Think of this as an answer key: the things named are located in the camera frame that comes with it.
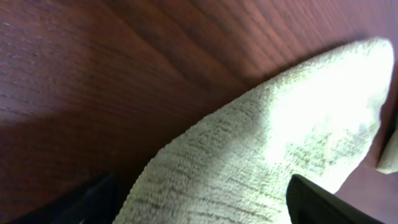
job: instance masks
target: dark brown wooden surface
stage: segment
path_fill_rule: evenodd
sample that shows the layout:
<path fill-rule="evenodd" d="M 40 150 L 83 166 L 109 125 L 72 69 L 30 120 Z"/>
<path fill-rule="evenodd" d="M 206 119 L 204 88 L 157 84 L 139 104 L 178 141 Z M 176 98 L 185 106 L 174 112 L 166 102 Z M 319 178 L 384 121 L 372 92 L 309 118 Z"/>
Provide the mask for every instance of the dark brown wooden surface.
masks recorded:
<path fill-rule="evenodd" d="M 204 115 L 312 55 L 374 35 L 398 49 L 395 0 L 2 0 L 0 221 L 107 170 L 125 194 Z M 366 166 L 385 139 L 396 78 Z M 347 193 L 363 185 L 355 178 L 375 175 L 387 180 L 360 172 L 341 197 L 386 218 L 369 192 Z M 388 180 L 398 189 L 398 176 Z M 380 204 L 398 192 L 380 189 Z"/>

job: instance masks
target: textured fabric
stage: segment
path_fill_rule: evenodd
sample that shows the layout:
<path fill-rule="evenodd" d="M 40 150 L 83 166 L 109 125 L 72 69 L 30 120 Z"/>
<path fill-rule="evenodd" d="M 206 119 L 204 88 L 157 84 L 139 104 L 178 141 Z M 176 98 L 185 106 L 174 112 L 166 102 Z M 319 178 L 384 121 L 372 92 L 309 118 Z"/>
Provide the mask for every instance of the textured fabric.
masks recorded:
<path fill-rule="evenodd" d="M 114 223 L 289 222 L 292 174 L 334 193 L 366 155 L 392 64 L 389 41 L 370 39 L 245 93 L 161 149 Z"/>

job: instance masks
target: dark blurry object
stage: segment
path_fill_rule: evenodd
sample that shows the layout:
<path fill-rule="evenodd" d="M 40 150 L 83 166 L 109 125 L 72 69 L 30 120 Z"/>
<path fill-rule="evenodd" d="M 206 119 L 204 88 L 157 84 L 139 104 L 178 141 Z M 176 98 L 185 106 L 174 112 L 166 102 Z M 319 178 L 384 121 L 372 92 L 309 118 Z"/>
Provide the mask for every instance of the dark blurry object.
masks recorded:
<path fill-rule="evenodd" d="M 109 224 L 117 212 L 116 178 L 106 174 L 9 224 Z"/>
<path fill-rule="evenodd" d="M 297 174 L 287 187 L 286 201 L 293 224 L 382 223 Z"/>

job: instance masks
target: towel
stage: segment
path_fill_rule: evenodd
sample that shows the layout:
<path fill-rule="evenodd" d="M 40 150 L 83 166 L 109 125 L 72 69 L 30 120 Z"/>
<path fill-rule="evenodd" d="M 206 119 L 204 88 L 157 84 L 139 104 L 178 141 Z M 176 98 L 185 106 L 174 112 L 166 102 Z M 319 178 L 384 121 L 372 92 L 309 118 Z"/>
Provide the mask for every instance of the towel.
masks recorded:
<path fill-rule="evenodd" d="M 367 39 L 248 91 L 162 148 L 114 224 L 288 223 L 292 174 L 335 193 L 365 157 L 393 63 Z"/>

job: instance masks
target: wooden table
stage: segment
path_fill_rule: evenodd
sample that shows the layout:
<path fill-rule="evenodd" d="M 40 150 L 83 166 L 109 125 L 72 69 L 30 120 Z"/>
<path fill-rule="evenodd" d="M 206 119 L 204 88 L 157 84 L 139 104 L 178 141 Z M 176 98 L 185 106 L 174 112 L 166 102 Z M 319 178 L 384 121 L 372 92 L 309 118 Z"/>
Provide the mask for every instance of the wooden table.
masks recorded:
<path fill-rule="evenodd" d="M 395 0 L 3 0 L 0 19 L 0 221 L 106 170 L 126 195 L 173 138 L 313 55 L 375 35 L 398 49 Z M 339 192 L 385 222 L 398 175 L 372 167 L 395 74 L 373 149 Z"/>

